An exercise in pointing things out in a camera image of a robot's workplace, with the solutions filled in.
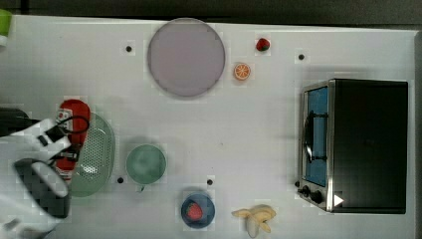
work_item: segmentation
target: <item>banana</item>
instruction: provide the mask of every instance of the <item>banana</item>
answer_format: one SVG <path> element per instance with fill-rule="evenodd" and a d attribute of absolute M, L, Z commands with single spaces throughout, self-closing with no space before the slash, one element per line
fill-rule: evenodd
<path fill-rule="evenodd" d="M 271 232 L 271 228 L 270 228 L 270 226 L 269 226 L 269 225 L 267 225 L 267 223 L 265 223 L 265 222 L 260 223 L 260 227 L 261 227 L 261 229 L 263 229 L 264 231 L 266 231 L 266 232 L 268 232 L 268 233 L 270 233 L 270 232 Z"/>
<path fill-rule="evenodd" d="M 261 211 L 266 211 L 266 212 L 271 214 L 271 218 L 273 218 L 277 215 L 276 211 L 274 211 L 273 208 L 266 206 L 266 205 L 254 207 L 250 211 L 251 211 L 252 214 L 255 214 L 255 213 L 258 213 L 258 212 L 261 212 Z"/>
<path fill-rule="evenodd" d="M 240 209 L 232 212 L 232 215 L 235 217 L 247 218 L 251 215 L 251 212 L 248 209 Z"/>
<path fill-rule="evenodd" d="M 261 211 L 252 215 L 259 223 L 270 220 L 271 214 L 266 211 Z"/>
<path fill-rule="evenodd" d="M 246 218 L 246 228 L 251 238 L 255 238 L 258 235 L 259 228 L 261 227 L 264 231 L 270 233 L 271 228 L 266 221 L 274 218 L 277 214 L 270 206 L 261 205 L 248 209 L 240 209 L 232 212 L 233 216 Z"/>

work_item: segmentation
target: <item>blue bowl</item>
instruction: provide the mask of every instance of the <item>blue bowl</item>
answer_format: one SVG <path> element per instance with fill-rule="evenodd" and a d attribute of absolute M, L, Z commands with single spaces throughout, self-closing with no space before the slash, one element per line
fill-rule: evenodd
<path fill-rule="evenodd" d="M 187 215 L 186 211 L 190 203 L 195 202 L 201 207 L 202 217 L 199 220 L 191 220 Z M 183 221 L 191 228 L 199 229 L 207 227 L 215 215 L 214 203 L 211 201 L 208 195 L 205 193 L 195 192 L 190 194 L 182 204 L 180 211 Z"/>

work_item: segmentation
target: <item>green bowl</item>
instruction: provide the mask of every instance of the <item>green bowl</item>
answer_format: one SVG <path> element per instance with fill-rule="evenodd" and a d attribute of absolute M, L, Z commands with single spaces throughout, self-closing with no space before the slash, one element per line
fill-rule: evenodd
<path fill-rule="evenodd" d="M 153 183 L 164 174 L 167 162 L 161 149 L 143 144 L 132 150 L 126 160 L 126 171 L 133 181 L 146 185 Z"/>

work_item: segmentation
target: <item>black cable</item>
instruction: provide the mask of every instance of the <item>black cable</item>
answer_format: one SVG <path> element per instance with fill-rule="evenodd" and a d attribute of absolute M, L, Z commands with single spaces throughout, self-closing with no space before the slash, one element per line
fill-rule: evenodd
<path fill-rule="evenodd" d="M 87 124 L 87 127 L 86 127 L 86 128 L 84 128 L 84 129 L 78 130 L 78 131 L 68 130 L 68 129 L 66 129 L 66 128 L 61 127 L 61 130 L 62 130 L 64 133 L 68 133 L 68 134 L 79 134 L 79 133 L 84 133 L 84 132 L 88 131 L 88 129 L 90 129 L 90 121 L 89 121 L 87 118 L 85 118 L 85 117 L 81 117 L 81 116 L 72 116 L 72 117 L 69 117 L 69 118 L 67 118 L 67 119 L 61 120 L 61 121 L 59 121 L 59 122 L 57 123 L 57 126 L 60 126 L 60 125 L 62 125 L 63 123 L 65 123 L 65 122 L 67 122 L 67 121 L 69 121 L 69 120 L 74 120 L 74 119 L 80 119 L 80 120 L 83 120 L 83 121 Z M 53 165 L 54 165 L 54 163 L 55 163 L 58 159 L 61 159 L 61 157 L 59 157 L 59 156 L 54 156 L 53 158 L 51 158 L 51 159 L 50 159 L 51 161 L 49 162 L 49 166 L 53 166 Z"/>
<path fill-rule="evenodd" d="M 65 122 L 67 122 L 67 121 L 69 121 L 69 120 L 74 120 L 74 119 L 80 119 L 80 120 L 83 120 L 83 121 L 87 124 L 87 128 L 84 128 L 84 129 L 79 130 L 79 131 L 73 131 L 73 130 L 68 130 L 68 129 L 66 129 L 66 128 L 62 128 L 63 132 L 65 132 L 65 133 L 70 133 L 70 134 L 79 134 L 79 133 L 84 133 L 84 132 L 88 131 L 88 129 L 90 128 L 90 121 L 89 121 L 87 118 L 85 118 L 85 117 L 81 117 L 81 116 L 72 116 L 72 117 L 69 117 L 69 118 L 64 119 L 64 120 L 62 120 L 62 121 L 59 121 L 59 122 L 57 123 L 57 126 L 60 126 L 60 125 L 62 125 L 63 123 L 65 123 Z"/>

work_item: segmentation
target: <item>white table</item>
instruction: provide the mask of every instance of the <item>white table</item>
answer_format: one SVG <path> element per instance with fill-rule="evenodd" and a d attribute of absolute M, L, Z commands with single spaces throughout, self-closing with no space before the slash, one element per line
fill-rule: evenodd
<path fill-rule="evenodd" d="M 269 222 L 272 233 L 258 238 L 414 237 L 415 32 L 211 24 L 225 44 L 226 69 L 210 93 L 181 100 L 158 87 L 146 66 L 149 40 L 162 24 L 14 17 L 8 46 L 0 49 L 0 107 L 53 118 L 64 99 L 77 97 L 116 136 L 107 186 L 74 198 L 72 215 L 52 238 L 249 238 L 231 211 L 261 203 L 278 215 Z M 266 55 L 254 49 L 259 37 L 271 40 Z M 299 61 L 299 54 L 306 58 Z M 244 84 L 232 76 L 236 62 L 253 69 Z M 326 214 L 298 198 L 300 91 L 333 77 L 409 82 L 406 214 Z M 168 168 L 162 180 L 136 193 L 124 162 L 145 142 L 163 145 Z M 116 183 L 119 176 L 125 183 Z M 194 187 L 207 190 L 216 205 L 206 230 L 187 228 L 178 215 Z"/>

